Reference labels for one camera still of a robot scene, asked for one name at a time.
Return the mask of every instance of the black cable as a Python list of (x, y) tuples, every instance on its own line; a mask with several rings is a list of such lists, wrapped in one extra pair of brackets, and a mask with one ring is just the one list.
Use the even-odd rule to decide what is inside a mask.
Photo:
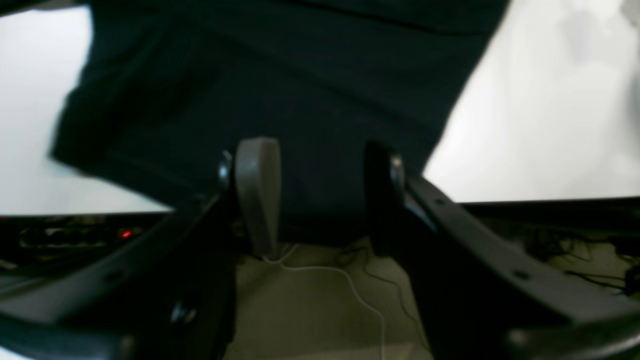
[[(605, 287), (608, 287), (608, 288), (618, 289), (618, 290), (622, 290), (622, 291), (626, 290), (623, 286), (617, 286), (617, 285), (609, 284), (608, 282), (602, 282), (602, 281), (593, 280), (593, 279), (591, 279), (589, 277), (589, 276), (593, 276), (593, 277), (609, 277), (609, 276), (606, 276), (606, 275), (589, 275), (589, 274), (581, 274), (579, 272), (574, 272), (574, 271), (565, 271), (564, 273), (567, 274), (567, 275), (574, 275), (574, 276), (580, 277), (581, 279), (584, 279), (584, 280), (586, 280), (588, 282), (591, 282), (593, 284), (596, 284), (596, 285), (605, 286)], [(613, 276), (611, 278), (614, 278), (616, 280), (624, 280), (622, 278), (615, 278)]]
[[(420, 338), (420, 344), (422, 345), (422, 347), (425, 350), (427, 350), (428, 352), (431, 352), (431, 349), (426, 345), (426, 343), (422, 339), (422, 332), (420, 331), (420, 323), (418, 322), (418, 320), (416, 320), (409, 313), (409, 310), (407, 310), (406, 306), (404, 305), (404, 297), (403, 297), (402, 288), (400, 287), (400, 285), (398, 285), (397, 282), (394, 282), (394, 281), (391, 281), (391, 280), (387, 280), (387, 279), (385, 279), (383, 277), (380, 277), (380, 276), (377, 276), (375, 274), (372, 274), (367, 270), (367, 265), (369, 264), (369, 249), (368, 248), (366, 248), (366, 247), (358, 247), (358, 248), (355, 248), (355, 249), (345, 249), (345, 250), (339, 252), (338, 254), (336, 254), (336, 256), (333, 259), (333, 262), (336, 263), (338, 266), (341, 266), (341, 267), (348, 266), (349, 264), (351, 264), (351, 263), (353, 263), (355, 261), (355, 259), (358, 257), (357, 254), (360, 251), (364, 251), (364, 254), (365, 254), (364, 266), (362, 267), (362, 270), (364, 271), (364, 273), (369, 277), (372, 277), (372, 278), (374, 278), (376, 280), (385, 282), (387, 284), (391, 284), (396, 288), (396, 290), (398, 292), (398, 295), (399, 295), (399, 298), (400, 298), (400, 307), (402, 308), (402, 311), (404, 312), (404, 315), (406, 315), (406, 317), (411, 319), (411, 321), (413, 322), (413, 326), (415, 327), (415, 330), (418, 333), (418, 337)], [(348, 254), (354, 254), (354, 256), (351, 259), (349, 259), (349, 261), (347, 261), (345, 263), (341, 263), (339, 261), (339, 258), (341, 256), (345, 256), (345, 255), (348, 255)]]

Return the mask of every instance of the wires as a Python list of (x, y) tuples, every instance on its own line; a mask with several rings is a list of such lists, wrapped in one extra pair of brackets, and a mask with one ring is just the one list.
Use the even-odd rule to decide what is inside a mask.
[(602, 282), (602, 281), (597, 281), (592, 279), (592, 277), (601, 277), (603, 279), (613, 279), (613, 280), (624, 281), (624, 279), (621, 277), (608, 276), (608, 275), (582, 274), (575, 271), (565, 271), (564, 273), (567, 275), (574, 275), (574, 276), (580, 277), (581, 279), (584, 279), (596, 285), (605, 286), (607, 288), (618, 289), (621, 291), (626, 290), (623, 286), (613, 285), (613, 284), (609, 284), (608, 282)]
[[(352, 262), (354, 262), (354, 260), (357, 257), (357, 253), (359, 253), (360, 251), (364, 251), (365, 254), (365, 261), (364, 261), (364, 266), (362, 267), (362, 271), (369, 277), (372, 277), (376, 280), (385, 282), (387, 284), (391, 284), (393, 285), (398, 293), (398, 297), (400, 298), (400, 307), (402, 308), (402, 311), (404, 312), (404, 315), (406, 315), (406, 317), (408, 317), (412, 322), (413, 322), (413, 326), (415, 327), (415, 331), (418, 334), (418, 337), (420, 338), (420, 344), (422, 345), (422, 347), (424, 348), (424, 350), (427, 350), (428, 352), (431, 352), (431, 349), (429, 348), (429, 346), (426, 344), (426, 342), (424, 341), (424, 338), (422, 337), (422, 332), (420, 331), (420, 323), (418, 322), (418, 320), (413, 317), (410, 313), (409, 310), (407, 310), (406, 305), (404, 304), (404, 297), (403, 297), (403, 292), (402, 292), (402, 288), (400, 287), (400, 285), (398, 285), (397, 282), (391, 281), (391, 280), (387, 280), (384, 279), (380, 276), (374, 275), (372, 273), (370, 273), (370, 271), (367, 269), (367, 265), (369, 264), (369, 249), (367, 247), (359, 247), (359, 248), (355, 248), (355, 249), (346, 249), (343, 250), (342, 252), (338, 253), (335, 258), (333, 259), (333, 261), (338, 264), (338, 266), (341, 267), (345, 267), (348, 266), (349, 264), (351, 264)], [(351, 259), (349, 259), (349, 261), (345, 262), (345, 263), (341, 263), (339, 261), (339, 258), (341, 256), (345, 256), (348, 254), (356, 254), (356, 256), (353, 256)]]
[(298, 245), (299, 244), (296, 244), (293, 247), (291, 247), (291, 249), (284, 256), (282, 256), (278, 260), (273, 261), (273, 260), (269, 260), (268, 258), (263, 258), (263, 260), (267, 264), (280, 265), (281, 268), (283, 268), (284, 270), (289, 270), (289, 271), (328, 270), (328, 271), (333, 271), (333, 272), (339, 272), (340, 274), (344, 275), (344, 277), (349, 282), (349, 286), (351, 287), (351, 290), (353, 290), (353, 295), (355, 295), (356, 299), (358, 299), (358, 301), (364, 307), (366, 307), (367, 309), (371, 310), (372, 313), (378, 315), (378, 317), (380, 318), (380, 327), (381, 327), (381, 334), (380, 334), (380, 360), (384, 360), (385, 359), (385, 335), (386, 335), (386, 330), (387, 330), (387, 322), (386, 322), (385, 316), (380, 311), (378, 311), (378, 309), (376, 309), (375, 307), (371, 306), (368, 302), (366, 302), (362, 298), (362, 296), (360, 296), (360, 293), (358, 292), (358, 290), (356, 289), (355, 284), (353, 283), (353, 279), (351, 278), (349, 273), (347, 273), (343, 269), (334, 268), (334, 267), (331, 267), (331, 266), (295, 266), (295, 267), (292, 267), (292, 266), (285, 265), (284, 261), (289, 256), (291, 256), (291, 254), (293, 254), (294, 251), (296, 251), (296, 249), (298, 248)]

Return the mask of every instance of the white cable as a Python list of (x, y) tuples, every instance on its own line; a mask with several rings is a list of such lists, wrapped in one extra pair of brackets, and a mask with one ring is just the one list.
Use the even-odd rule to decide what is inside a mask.
[(381, 327), (381, 334), (380, 334), (380, 360), (385, 360), (385, 331), (387, 328), (387, 322), (385, 320), (385, 316), (375, 307), (373, 307), (372, 305), (370, 305), (368, 302), (366, 302), (362, 296), (360, 296), (360, 293), (358, 292), (358, 290), (356, 289), (355, 284), (353, 283), (353, 279), (351, 278), (351, 275), (349, 275), (348, 272), (344, 271), (343, 269), (340, 268), (334, 268), (331, 266), (287, 266), (284, 264), (284, 261), (291, 256), (291, 254), (293, 254), (294, 251), (296, 251), (296, 249), (298, 248), (299, 244), (294, 245), (291, 250), (289, 250), (287, 252), (287, 254), (285, 254), (284, 256), (282, 256), (280, 259), (278, 260), (269, 260), (267, 258), (263, 258), (264, 262), (267, 264), (271, 264), (271, 265), (280, 265), (281, 268), (283, 268), (284, 270), (289, 270), (289, 271), (305, 271), (305, 270), (329, 270), (329, 271), (334, 271), (334, 272), (339, 272), (340, 274), (344, 275), (344, 277), (347, 279), (347, 281), (349, 282), (349, 285), (351, 286), (351, 290), (353, 291), (353, 295), (355, 295), (356, 299), (358, 299), (358, 301), (367, 309), (371, 310), (372, 313), (378, 315), (378, 317), (380, 318), (380, 327)]

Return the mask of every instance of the dark cloth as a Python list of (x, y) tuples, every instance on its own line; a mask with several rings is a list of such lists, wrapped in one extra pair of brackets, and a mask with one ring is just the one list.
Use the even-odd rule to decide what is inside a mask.
[(421, 172), (506, 0), (95, 0), (53, 156), (174, 205), (279, 139), (285, 240), (364, 229), (366, 141)]

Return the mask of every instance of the red light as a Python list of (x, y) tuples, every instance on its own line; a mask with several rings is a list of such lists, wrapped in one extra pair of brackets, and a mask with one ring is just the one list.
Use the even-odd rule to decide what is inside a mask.
[(128, 239), (131, 237), (131, 235), (133, 235), (133, 231), (131, 230), (120, 230), (120, 234), (118, 234), (118, 237), (121, 239)]

